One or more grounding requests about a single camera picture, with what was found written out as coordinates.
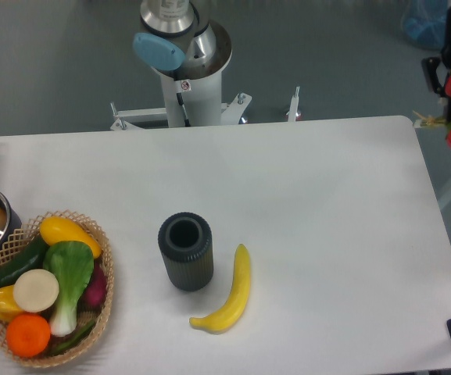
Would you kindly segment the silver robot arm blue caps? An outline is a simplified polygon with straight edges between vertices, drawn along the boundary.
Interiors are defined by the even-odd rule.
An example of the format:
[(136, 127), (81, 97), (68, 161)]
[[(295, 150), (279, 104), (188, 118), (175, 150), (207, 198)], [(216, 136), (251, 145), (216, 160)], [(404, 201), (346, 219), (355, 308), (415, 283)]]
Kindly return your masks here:
[[(170, 80), (193, 83), (221, 73), (231, 60), (227, 30), (212, 20), (209, 1), (143, 1), (141, 29), (134, 36), (137, 57)], [(444, 66), (451, 77), (451, 1), (408, 1), (400, 21), (409, 43), (433, 50), (421, 62), (430, 91), (451, 93), (451, 79), (440, 80)]]

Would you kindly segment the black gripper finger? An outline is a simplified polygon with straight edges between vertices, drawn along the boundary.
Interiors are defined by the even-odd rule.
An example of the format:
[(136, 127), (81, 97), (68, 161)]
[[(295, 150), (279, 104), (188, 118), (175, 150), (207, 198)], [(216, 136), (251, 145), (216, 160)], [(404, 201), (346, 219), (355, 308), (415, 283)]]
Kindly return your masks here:
[(440, 56), (427, 57), (421, 60), (428, 90), (440, 98), (447, 99), (445, 85), (450, 76), (450, 69), (446, 68)]

